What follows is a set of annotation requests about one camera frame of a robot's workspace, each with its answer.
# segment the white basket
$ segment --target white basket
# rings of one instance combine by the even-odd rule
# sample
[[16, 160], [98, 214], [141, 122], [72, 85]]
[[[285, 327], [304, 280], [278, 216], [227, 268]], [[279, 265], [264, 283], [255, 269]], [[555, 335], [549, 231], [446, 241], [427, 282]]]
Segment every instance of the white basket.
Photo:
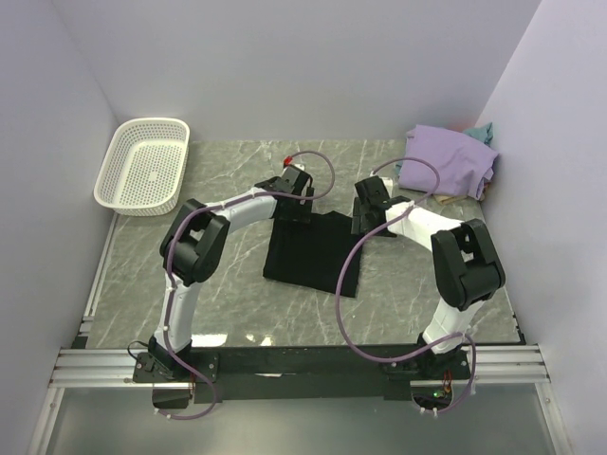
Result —
[[188, 157], [190, 128], [176, 118], [123, 123], [107, 149], [95, 199], [123, 215], [154, 216], [176, 203]]

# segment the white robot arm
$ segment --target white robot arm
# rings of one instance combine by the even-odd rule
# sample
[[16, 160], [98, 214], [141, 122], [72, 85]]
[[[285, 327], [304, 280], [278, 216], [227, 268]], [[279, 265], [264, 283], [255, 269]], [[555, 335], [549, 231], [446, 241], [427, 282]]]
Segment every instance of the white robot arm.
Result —
[[[355, 233], [389, 223], [414, 205], [402, 196], [390, 199], [377, 176], [358, 182], [356, 189], [359, 197], [355, 200]], [[383, 235], [391, 234], [402, 235], [424, 246], [434, 258], [441, 299], [431, 323], [421, 334], [427, 344], [466, 332], [476, 312], [506, 282], [487, 227], [481, 220], [463, 222], [414, 207], [409, 216], [390, 224], [387, 232], [383, 232]], [[452, 338], [432, 347], [432, 351], [441, 355], [460, 344], [461, 339]]]
[[[275, 197], [267, 192], [295, 194], [311, 197], [312, 177], [297, 165], [285, 166], [280, 176], [272, 177], [256, 184], [250, 191], [226, 201], [208, 204], [223, 209], [206, 211], [195, 216], [187, 225], [183, 235], [175, 244], [172, 277], [166, 276], [165, 292], [160, 323], [150, 339], [149, 351], [167, 366], [173, 365], [168, 353], [165, 334], [171, 348], [178, 355], [186, 355], [192, 346], [193, 313], [198, 295], [206, 280], [216, 270], [221, 259], [228, 235], [240, 228], [270, 218], [308, 222], [312, 211], [312, 201]], [[230, 201], [243, 196], [254, 196], [245, 202], [229, 206]], [[195, 199], [187, 201], [179, 210], [168, 233], [160, 245], [160, 255], [164, 258], [163, 268], [167, 269], [170, 245], [184, 219], [195, 210], [206, 207]], [[169, 313], [169, 300], [173, 305]]]

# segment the marble table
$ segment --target marble table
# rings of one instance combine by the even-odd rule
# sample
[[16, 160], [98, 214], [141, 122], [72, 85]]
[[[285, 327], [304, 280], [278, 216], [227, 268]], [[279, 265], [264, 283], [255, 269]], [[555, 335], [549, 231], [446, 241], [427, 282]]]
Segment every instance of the marble table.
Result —
[[[354, 183], [379, 163], [403, 154], [400, 140], [222, 141], [190, 147], [181, 202], [225, 199], [280, 174], [283, 158], [298, 150], [321, 150], [333, 161], [336, 187], [313, 210], [352, 213]], [[302, 156], [320, 192], [328, 183], [326, 165]], [[395, 176], [392, 166], [381, 174]], [[411, 191], [396, 193], [417, 197]], [[482, 218], [467, 199], [425, 207], [457, 219]], [[158, 217], [119, 216], [103, 270], [97, 310], [87, 348], [124, 348], [147, 340], [156, 328], [164, 296], [158, 246], [176, 209]], [[262, 278], [272, 222], [231, 234], [217, 271], [203, 286], [193, 320], [194, 344], [341, 344], [334, 296]], [[427, 326], [438, 303], [432, 255], [403, 238], [374, 238], [364, 247], [355, 299], [342, 299], [345, 326], [356, 343], [410, 343]], [[476, 315], [469, 333], [478, 342], [520, 341], [506, 291], [496, 293]]]

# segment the purple shirt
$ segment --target purple shirt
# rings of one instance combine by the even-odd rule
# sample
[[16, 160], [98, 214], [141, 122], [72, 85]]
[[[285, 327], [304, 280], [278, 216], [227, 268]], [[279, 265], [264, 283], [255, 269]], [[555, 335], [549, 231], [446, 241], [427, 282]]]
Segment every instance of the purple shirt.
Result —
[[[428, 161], [440, 173], [436, 194], [468, 195], [479, 199], [493, 176], [497, 152], [470, 136], [444, 128], [417, 125], [408, 134], [405, 156]], [[429, 191], [434, 173], [414, 161], [404, 161], [398, 184], [410, 190]]]

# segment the cable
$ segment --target cable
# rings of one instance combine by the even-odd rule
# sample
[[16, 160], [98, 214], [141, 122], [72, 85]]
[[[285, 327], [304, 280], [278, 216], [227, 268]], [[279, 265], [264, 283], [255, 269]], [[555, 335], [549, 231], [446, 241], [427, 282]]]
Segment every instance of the cable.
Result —
[[139, 343], [141, 346], [144, 346], [144, 347], [146, 347], [146, 348], [148, 347], [148, 343], [144, 343], [143, 341], [139, 341], [138, 339], [136, 339], [135, 341], [131, 341], [131, 342], [130, 342], [130, 343], [127, 345], [127, 346], [126, 346], [126, 352], [128, 353], [128, 355], [130, 355], [132, 358], [134, 358], [134, 359], [135, 359], [135, 361], [137, 361], [137, 356], [136, 356], [136, 355], [134, 355], [134, 354], [131, 352], [131, 345], [133, 345], [133, 344], [135, 344], [135, 343]]
[[242, 202], [248, 201], [249, 199], [252, 199], [253, 197], [277, 196], [277, 197], [286, 197], [286, 198], [290, 198], [290, 199], [296, 199], [299, 201], [314, 201], [316, 199], [325, 197], [333, 189], [333, 186], [335, 185], [335, 169], [333, 168], [333, 164], [331, 163], [331, 161], [325, 154], [322, 154], [321, 152], [312, 151], [312, 150], [301, 151], [301, 152], [297, 152], [293, 155], [288, 156], [285, 159], [285, 164], [289, 164], [293, 158], [295, 158], [296, 156], [299, 156], [299, 155], [319, 156], [326, 162], [327, 166], [329, 167], [329, 171], [331, 172], [331, 181], [329, 182], [328, 188], [321, 194], [317, 194], [315, 196], [299, 196], [296, 194], [285, 194], [283, 192], [276, 192], [276, 191], [264, 191], [264, 192], [257, 193], [255, 195], [253, 195], [252, 193], [245, 194], [244, 196], [233, 199], [229, 202], [224, 203], [223, 205], [203, 207], [203, 208], [193, 211], [192, 213], [190, 213], [188, 216], [186, 216], [183, 219], [183, 221], [177, 228], [177, 231], [175, 232], [175, 237], [173, 238], [173, 240], [171, 241], [171, 244], [169, 245], [169, 252], [167, 254], [166, 272], [167, 272], [167, 276], [169, 277], [169, 281], [171, 282], [172, 291], [169, 293], [169, 296], [167, 299], [167, 309], [166, 309], [166, 313], [164, 315], [164, 320], [162, 322], [162, 325], [165, 327], [165, 329], [164, 329], [164, 332], [162, 335], [163, 335], [163, 339], [164, 339], [164, 344], [167, 348], [167, 352], [173, 358], [173, 360], [175, 362], [177, 362], [181, 367], [186, 369], [188, 372], [194, 374], [197, 378], [201, 379], [203, 382], [205, 382], [211, 388], [212, 401], [206, 409], [202, 410], [201, 412], [198, 412], [197, 414], [193, 414], [193, 415], [175, 415], [175, 414], [171, 414], [171, 413], [167, 412], [164, 409], [160, 409], [158, 412], [160, 414], [164, 415], [165, 417], [167, 417], [168, 419], [193, 420], [193, 419], [197, 419], [199, 417], [203, 417], [212, 411], [212, 409], [217, 404], [217, 400], [218, 400], [217, 389], [215, 388], [213, 383], [210, 381], [210, 379], [207, 376], [205, 376], [203, 373], [199, 372], [196, 368], [192, 367], [187, 362], [185, 362], [181, 358], [179, 358], [179, 356], [177, 356], [177, 354], [175, 353], [173, 346], [171, 346], [171, 340], [169, 340], [169, 330], [170, 330], [169, 322], [171, 320], [171, 312], [173, 310], [173, 303], [174, 303], [174, 299], [175, 299], [175, 290], [177, 288], [177, 283], [175, 281], [175, 277], [173, 276], [173, 259], [175, 257], [175, 246], [176, 246], [177, 242], [179, 241], [179, 239], [181, 238], [181, 236], [183, 235], [183, 233], [185, 232], [188, 224], [192, 221], [192, 219], [194, 217], [198, 216], [199, 214], [205, 213], [207, 211], [212, 211], [212, 210], [217, 210], [217, 209], [227, 209], [229, 207], [235, 206], [236, 204], [240, 204]]
[[354, 344], [354, 342], [352, 341], [350, 336], [348, 336], [348, 334], [345, 330], [345, 327], [343, 325], [343, 320], [341, 318], [341, 307], [340, 307], [341, 287], [343, 285], [343, 279], [345, 277], [345, 273], [348, 270], [348, 267], [350, 266], [350, 263], [354, 259], [354, 256], [356, 255], [357, 251], [359, 251], [359, 249], [364, 245], [364, 243], [367, 240], [369, 240], [371, 237], [376, 235], [378, 232], [382, 231], [383, 229], [387, 228], [388, 226], [393, 225], [394, 223], [398, 223], [400, 220], [409, 216], [409, 214], [415, 209], [415, 206], [417, 204], [425, 201], [426, 199], [428, 199], [438, 189], [438, 186], [440, 185], [440, 174], [438, 173], [438, 170], [432, 164], [430, 164], [429, 162], [427, 162], [423, 159], [420, 159], [420, 158], [403, 157], [403, 158], [391, 159], [391, 160], [386, 161], [385, 163], [377, 166], [376, 168], [374, 168], [371, 172], [371, 175], [375, 175], [379, 170], [385, 168], [386, 166], [388, 166], [390, 164], [396, 163], [397, 161], [415, 161], [415, 162], [418, 162], [418, 163], [426, 166], [428, 169], [430, 169], [434, 173], [434, 175], [436, 177], [434, 186], [432, 187], [431, 190], [426, 192], [419, 199], [415, 200], [414, 203], [411, 204], [401, 215], [398, 215], [395, 219], [390, 220], [386, 223], [383, 223], [383, 224], [379, 225], [378, 227], [375, 227], [374, 229], [372, 229], [371, 231], [366, 233], [354, 245], [354, 247], [348, 254], [347, 258], [345, 259], [343, 266], [341, 267], [340, 276], [338, 278], [338, 284], [337, 284], [337, 287], [335, 290], [335, 315], [337, 317], [338, 327], [340, 328], [341, 336], [345, 340], [346, 344], [350, 347], [350, 349], [352, 349], [352, 351], [354, 351], [356, 354], [360, 355], [361, 357], [366, 358], [367, 360], [371, 360], [372, 362], [376, 362], [376, 363], [394, 363], [394, 362], [404, 362], [407, 360], [411, 360], [412, 358], [417, 357], [418, 355], [424, 354], [425, 352], [429, 351], [434, 346], [437, 346], [449, 339], [465, 337], [470, 342], [471, 349], [472, 349], [472, 365], [470, 368], [470, 372], [471, 372], [470, 379], [469, 379], [469, 382], [468, 382], [466, 388], [464, 389], [464, 392], [462, 392], [462, 394], [451, 404], [451, 406], [439, 411], [439, 412], [445, 412], [447, 410], [451, 410], [451, 409], [455, 408], [456, 406], [458, 406], [463, 401], [463, 399], [465, 399], [466, 396], [468, 396], [468, 394], [472, 390], [472, 383], [474, 381], [474, 374], [476, 372], [476, 346], [474, 344], [474, 341], [472, 341], [472, 338], [470, 338], [466, 334], [462, 334], [462, 333], [458, 332], [458, 333], [455, 333], [452, 335], [447, 335], [445, 337], [441, 337], [441, 338], [433, 341], [432, 343], [429, 343], [426, 346], [423, 346], [423, 347], [416, 349], [415, 351], [405, 354], [405, 355], [400, 355], [397, 357], [378, 357], [376, 355], [370, 355], [370, 354], [365, 353], [356, 344]]

